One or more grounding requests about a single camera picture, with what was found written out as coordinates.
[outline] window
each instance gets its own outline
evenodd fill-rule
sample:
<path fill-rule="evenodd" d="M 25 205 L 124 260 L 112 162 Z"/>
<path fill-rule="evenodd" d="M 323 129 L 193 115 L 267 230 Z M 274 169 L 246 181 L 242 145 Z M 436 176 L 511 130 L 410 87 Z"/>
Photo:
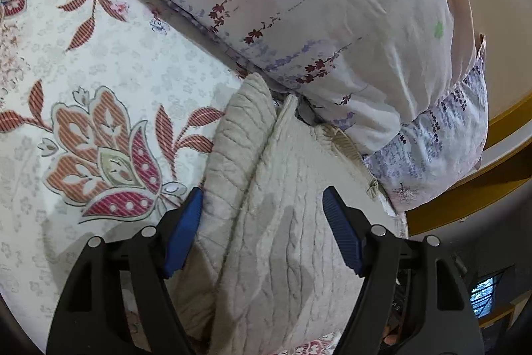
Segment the window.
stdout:
<path fill-rule="evenodd" d="M 493 295 L 498 282 L 501 280 L 502 272 L 493 277 L 482 280 L 471 293 L 471 305 L 477 318 L 486 316 L 491 312 Z"/>

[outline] white pillowcase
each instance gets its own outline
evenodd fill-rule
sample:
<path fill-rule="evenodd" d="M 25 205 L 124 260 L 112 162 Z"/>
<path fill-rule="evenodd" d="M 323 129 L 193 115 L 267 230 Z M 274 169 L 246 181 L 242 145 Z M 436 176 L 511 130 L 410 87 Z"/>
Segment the white pillowcase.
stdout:
<path fill-rule="evenodd" d="M 239 63 L 305 95 L 361 153 L 385 146 L 473 66 L 469 0 L 171 1 Z"/>

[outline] beige knitted blanket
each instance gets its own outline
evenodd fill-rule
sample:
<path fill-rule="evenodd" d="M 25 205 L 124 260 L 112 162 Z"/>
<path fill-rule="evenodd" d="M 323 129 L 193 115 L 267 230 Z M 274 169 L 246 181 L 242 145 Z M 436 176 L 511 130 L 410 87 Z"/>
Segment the beige knitted blanket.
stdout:
<path fill-rule="evenodd" d="M 362 280 L 323 214 L 328 186 L 406 235 L 344 133 L 305 125 L 296 107 L 290 95 L 276 115 L 252 74 L 216 133 L 196 243 L 171 290 L 185 330 L 210 354 L 268 354 L 345 327 Z"/>

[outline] green spot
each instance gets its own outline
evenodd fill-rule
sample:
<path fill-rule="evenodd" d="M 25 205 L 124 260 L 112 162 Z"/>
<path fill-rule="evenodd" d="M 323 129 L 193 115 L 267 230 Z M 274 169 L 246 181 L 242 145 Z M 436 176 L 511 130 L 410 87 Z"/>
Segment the green spot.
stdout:
<path fill-rule="evenodd" d="M 438 22 L 438 24 L 434 28 L 434 38 L 441 39 L 443 37 L 443 23 Z"/>

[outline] floral pillow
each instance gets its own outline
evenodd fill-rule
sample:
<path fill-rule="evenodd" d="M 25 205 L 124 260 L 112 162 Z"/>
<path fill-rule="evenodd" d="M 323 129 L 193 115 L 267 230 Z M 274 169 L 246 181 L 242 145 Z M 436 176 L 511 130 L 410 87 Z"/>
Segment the floral pillow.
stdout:
<path fill-rule="evenodd" d="M 201 185 L 241 77 L 160 0 L 1 1 L 0 290 L 44 349 L 87 239 Z"/>
<path fill-rule="evenodd" d="M 388 145 L 366 158 L 395 210 L 408 211 L 439 196 L 480 160 L 488 134 L 484 78 L 486 40 L 474 68 L 441 103 L 422 113 Z"/>
<path fill-rule="evenodd" d="M 242 65 L 301 93 L 363 154 L 473 67 L 469 0 L 168 0 Z"/>

